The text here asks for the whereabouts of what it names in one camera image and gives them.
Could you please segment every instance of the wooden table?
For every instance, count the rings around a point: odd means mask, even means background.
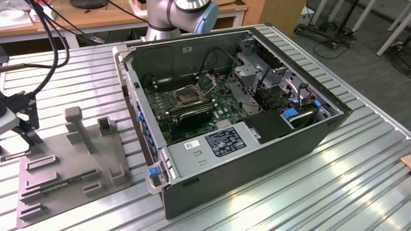
[[[128,0],[113,0],[113,2],[128,12],[133,12]],[[85,13],[85,10],[73,7],[69,4],[69,0],[53,0],[52,5],[71,23],[84,31],[84,33],[96,33],[147,26],[147,23],[125,14],[111,4],[100,9],[91,10],[88,13]],[[237,5],[235,3],[221,5],[219,18],[233,17],[232,27],[241,26],[247,9],[247,5]],[[72,32],[79,33],[61,18],[57,17],[56,22]],[[69,48],[79,48],[76,36],[64,30],[61,30],[61,34],[67,39]],[[0,31],[0,44],[40,38],[47,38],[47,34],[44,33],[41,24],[36,22],[33,22],[33,26]]]

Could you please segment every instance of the blue latch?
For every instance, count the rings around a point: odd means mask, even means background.
[[[141,121],[141,120],[143,120],[143,113],[137,112],[137,121]]]
[[[148,177],[153,178],[156,176],[161,175],[161,169],[160,167],[152,167],[148,169]]]
[[[320,101],[317,101],[317,100],[316,100],[316,101],[313,101],[313,104],[315,104],[315,106],[316,106],[316,107],[320,107],[320,106],[321,106],[321,102],[320,102]]]
[[[297,115],[297,111],[296,111],[295,108],[289,108],[289,109],[285,109],[285,110],[283,111],[283,117],[284,117],[285,119],[289,119],[291,117],[293,117],[293,116],[296,116],[296,115]]]

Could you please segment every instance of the green circuit board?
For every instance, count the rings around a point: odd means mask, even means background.
[[[197,87],[203,94],[208,92],[212,86],[212,81],[204,76],[200,77]],[[179,101],[175,90],[159,93],[153,89],[145,89],[145,96],[168,145],[217,130],[216,123],[220,121],[228,120],[231,124],[235,124],[247,116],[221,77],[216,77],[216,87],[203,97],[201,105],[188,109],[177,108]],[[179,126],[180,115],[207,108],[212,108],[212,119],[195,128],[181,129]]]

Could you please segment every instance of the black cable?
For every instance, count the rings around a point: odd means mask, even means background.
[[[332,3],[331,9],[329,9],[329,11],[328,11],[328,13],[327,13],[327,16],[325,16],[325,20],[327,20],[327,21],[328,21],[328,17],[329,17],[329,15],[331,15],[331,12],[333,11],[333,8],[335,8],[335,5],[336,5],[337,2],[339,2],[339,0],[335,0],[335,2]]]
[[[406,60],[403,59],[403,57],[395,52],[395,55],[398,56],[399,60],[404,63],[404,65],[407,66],[408,69],[411,69],[410,64],[406,62]]]
[[[410,69],[410,65],[407,64],[406,60],[403,60],[403,58],[400,57],[400,55],[395,52],[395,50],[391,50],[395,55],[398,56],[398,58],[400,59],[400,61],[404,63],[404,65],[407,66],[407,68]],[[395,65],[395,62],[393,62],[393,58],[389,58],[389,61],[391,61],[391,65],[392,67],[399,71],[399,73],[402,73],[407,78],[411,78],[411,76],[403,71],[399,69],[399,67]]]
[[[207,51],[207,53],[205,53],[205,56],[204,56],[204,59],[203,59],[203,62],[201,62],[201,67],[200,67],[200,70],[199,70],[196,76],[200,76],[200,75],[201,75],[201,73],[203,73],[203,71],[204,71],[204,67],[205,67],[207,58],[208,58],[209,54],[211,54],[213,51],[216,51],[216,50],[223,51],[224,54],[232,59],[232,61],[233,61],[237,65],[240,65],[240,63],[237,62],[237,60],[235,59],[235,57],[232,57],[232,55],[231,55],[224,49],[221,49],[221,48],[219,48],[219,47],[212,47],[212,48]]]
[[[109,39],[109,35],[111,35],[111,31],[108,32],[108,35],[107,35],[107,39],[105,39],[105,41],[108,41],[108,39]]]
[[[325,37],[328,40],[332,40],[331,37],[328,37],[327,35],[320,34],[320,33],[316,32],[315,30],[309,30],[308,28],[304,28],[304,30],[307,30],[307,31],[308,31],[309,33],[312,33],[312,34],[316,34],[316,35],[320,35],[320,36]]]
[[[100,42],[96,42],[95,39],[92,39],[92,37],[84,37],[83,34],[76,34],[75,32],[72,32],[71,30],[68,30],[64,26],[61,26],[52,18],[49,18],[49,16],[45,14],[45,17],[49,19],[49,21],[52,23],[55,23],[57,25],[57,27],[60,27],[61,29],[64,29],[67,32],[69,32],[71,34],[73,34],[77,38],[83,39],[87,42],[93,42],[95,44],[101,44]]]
[[[119,8],[119,10],[121,10],[124,13],[127,13],[129,16],[133,16],[136,19],[141,20],[143,22],[148,23],[147,20],[144,20],[143,18],[140,18],[139,16],[136,16],[135,14],[129,13],[127,10],[124,10],[119,5],[116,5],[111,0],[107,0],[107,2],[109,2],[115,7]]]
[[[259,80],[259,82],[257,82],[257,84],[256,84],[256,91],[261,88],[261,86],[263,86],[263,83],[264,83],[264,80],[265,80],[265,78],[267,78],[267,75],[268,75],[268,72],[269,72],[269,66],[267,67],[267,69],[265,69],[265,72],[264,72],[264,74],[263,74],[263,78]]]
[[[308,18],[309,18],[308,26],[315,28],[315,24],[312,23],[312,17],[311,17],[311,14],[309,14],[308,0],[305,2],[305,7],[307,7]]]
[[[36,96],[37,93],[43,90],[45,84],[48,83],[48,81],[49,81],[51,78],[52,78],[52,75],[53,75],[55,70],[56,70],[56,68],[57,68],[59,52],[57,52],[57,49],[56,49],[56,44],[55,44],[53,39],[52,39],[52,33],[51,33],[49,27],[48,27],[48,25],[47,25],[45,19],[44,19],[44,18],[45,18],[45,17],[44,17],[45,14],[44,14],[44,12],[43,12],[43,7],[41,7],[37,3],[35,3],[35,0],[29,0],[29,3],[31,3],[31,5],[32,5],[32,7],[33,7],[33,10],[35,10],[37,16],[39,16],[41,25],[43,25],[43,27],[44,27],[44,31],[45,31],[47,36],[48,36],[48,38],[49,38],[51,47],[52,47],[52,53],[53,53],[53,62],[52,62],[52,65],[51,65],[51,70],[49,70],[49,72],[47,73],[47,75],[45,75],[45,77],[44,77],[44,80],[41,81],[40,85],[36,87],[36,89],[35,89],[31,93],[28,93],[28,94],[31,94],[31,96],[33,97],[33,96]]]
[[[52,24],[52,22],[49,21],[49,17],[47,14],[44,14],[44,19],[45,21],[48,22],[48,24],[51,25],[52,29],[55,30],[55,32],[57,33],[57,36],[63,42],[63,46],[64,46],[64,50],[65,50],[65,59],[64,59],[64,62],[61,64],[57,65],[56,68],[60,68],[63,66],[65,66],[65,64],[68,64],[68,61],[69,61],[69,50],[68,50],[68,43],[65,41],[65,39],[63,38],[61,34],[60,34],[60,31],[57,30],[57,28],[55,27],[55,25]],[[25,64],[25,67],[32,67],[32,68],[51,68],[49,65],[41,65],[41,64]]]
[[[89,38],[92,41],[95,41],[93,37],[89,36],[87,33],[84,33],[83,30],[80,30],[79,27],[76,27],[75,24],[69,22],[69,20],[59,13],[59,11],[57,11],[53,7],[51,7],[51,5],[49,5],[44,0],[41,0],[41,2],[43,2],[43,4],[45,4],[47,7],[56,13],[56,15],[59,15],[59,16],[61,17],[61,19],[63,19],[64,21],[67,21],[67,23],[80,32],[80,34],[81,34],[83,36],[85,36],[87,38]]]
[[[316,48],[319,45],[324,44],[325,42],[328,42],[328,40],[324,41],[324,42],[320,42],[319,44],[316,44],[316,45],[312,47],[312,52],[313,52],[317,56],[320,56],[321,58],[324,58],[324,59],[336,59],[337,57],[341,56],[341,54],[344,54],[344,53],[351,49],[351,47],[347,48],[341,53],[339,53],[339,54],[337,54],[336,56],[333,56],[333,57],[325,57],[325,56],[320,55],[320,54],[316,52],[316,50],[315,50],[315,48]]]

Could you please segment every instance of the warning label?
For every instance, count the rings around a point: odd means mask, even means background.
[[[228,128],[209,136],[205,136],[205,140],[209,144],[213,154],[217,157],[221,157],[247,147],[233,128]]]

